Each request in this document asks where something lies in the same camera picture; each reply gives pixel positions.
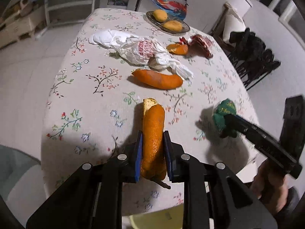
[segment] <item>floral tablecloth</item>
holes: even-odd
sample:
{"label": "floral tablecloth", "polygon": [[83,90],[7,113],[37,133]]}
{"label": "floral tablecloth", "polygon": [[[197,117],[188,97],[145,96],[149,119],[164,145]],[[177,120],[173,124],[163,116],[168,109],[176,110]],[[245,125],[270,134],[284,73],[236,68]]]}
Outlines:
{"label": "floral tablecloth", "polygon": [[[223,161],[240,171],[257,155],[242,137],[220,139],[212,121],[213,107],[226,98],[234,101],[237,112],[258,123],[257,116],[227,56],[209,35],[196,29],[210,42],[213,58],[190,53],[175,56],[193,73],[176,90],[158,90],[136,81],[131,73],[139,68],[112,49],[91,45],[88,38],[98,29],[153,36],[164,46],[178,41],[147,22],[145,14],[112,9],[96,9],[86,20],[66,54],[50,90],[42,135],[42,169],[47,195],[51,195],[82,163],[105,163],[123,152],[124,145],[136,140],[142,128],[143,99],[155,98],[165,109],[165,127],[171,140],[201,162]],[[152,212],[183,202],[183,184],[171,189],[141,179],[124,184],[122,214]]]}

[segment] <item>human hand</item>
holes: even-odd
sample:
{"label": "human hand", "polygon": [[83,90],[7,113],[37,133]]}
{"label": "human hand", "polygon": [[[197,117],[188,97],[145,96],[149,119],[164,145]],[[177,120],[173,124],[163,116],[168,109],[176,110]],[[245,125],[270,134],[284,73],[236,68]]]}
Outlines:
{"label": "human hand", "polygon": [[270,197],[267,201],[263,200],[262,203],[272,215],[277,214],[287,202],[287,178],[276,171],[268,159],[260,165],[250,190],[258,199],[262,197],[263,191],[266,197]]}

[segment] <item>crumpled plastic bag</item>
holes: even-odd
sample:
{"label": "crumpled plastic bag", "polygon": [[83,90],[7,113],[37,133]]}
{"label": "crumpled plastic bag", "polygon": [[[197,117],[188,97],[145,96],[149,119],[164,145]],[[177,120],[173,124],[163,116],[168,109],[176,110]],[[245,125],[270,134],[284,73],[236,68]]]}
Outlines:
{"label": "crumpled plastic bag", "polygon": [[157,70],[171,67],[173,73],[182,79],[193,77],[193,73],[185,65],[174,59],[167,49],[152,37],[138,37],[116,30],[100,30],[89,38],[89,43],[111,47],[121,57],[136,65],[149,65]]}

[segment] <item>table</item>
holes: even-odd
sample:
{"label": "table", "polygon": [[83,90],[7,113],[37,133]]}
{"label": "table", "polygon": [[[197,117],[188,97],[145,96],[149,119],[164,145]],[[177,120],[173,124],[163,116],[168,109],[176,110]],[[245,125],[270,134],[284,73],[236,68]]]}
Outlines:
{"label": "table", "polygon": [[[136,81],[135,66],[112,49],[91,45],[88,37],[98,29],[153,36],[164,46],[178,41],[145,20],[145,14],[113,8],[96,9],[84,23],[67,52],[50,89],[42,135],[42,169],[45,190],[51,195],[82,163],[105,163],[134,142],[142,128],[143,99],[155,98],[165,109],[165,126],[171,140],[199,161],[223,161],[235,173],[252,162],[257,151],[243,137],[220,139],[212,121],[214,106],[226,98],[237,113],[258,124],[249,96],[227,56],[209,35],[213,58],[191,53],[174,56],[193,73],[175,90],[158,90]],[[122,214],[152,212],[183,202],[183,184],[163,189],[141,179],[124,184]]]}

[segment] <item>silver screw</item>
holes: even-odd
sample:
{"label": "silver screw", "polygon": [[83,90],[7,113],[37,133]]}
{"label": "silver screw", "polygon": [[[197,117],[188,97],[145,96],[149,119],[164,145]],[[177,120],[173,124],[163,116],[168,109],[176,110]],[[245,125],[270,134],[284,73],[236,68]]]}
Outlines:
{"label": "silver screw", "polygon": [[225,166],[224,163],[217,163],[217,164],[216,164],[216,167],[217,167],[218,169],[224,169],[226,166]]}
{"label": "silver screw", "polygon": [[118,155],[118,160],[125,160],[127,158],[127,156],[125,154],[120,154]]}
{"label": "silver screw", "polygon": [[182,158],[183,160],[189,160],[191,157],[190,157],[190,155],[188,155],[188,154],[182,154],[182,155],[181,155],[181,158]]}
{"label": "silver screw", "polygon": [[89,170],[89,169],[91,169],[91,164],[90,163],[85,163],[85,164],[83,164],[82,168],[84,170]]}

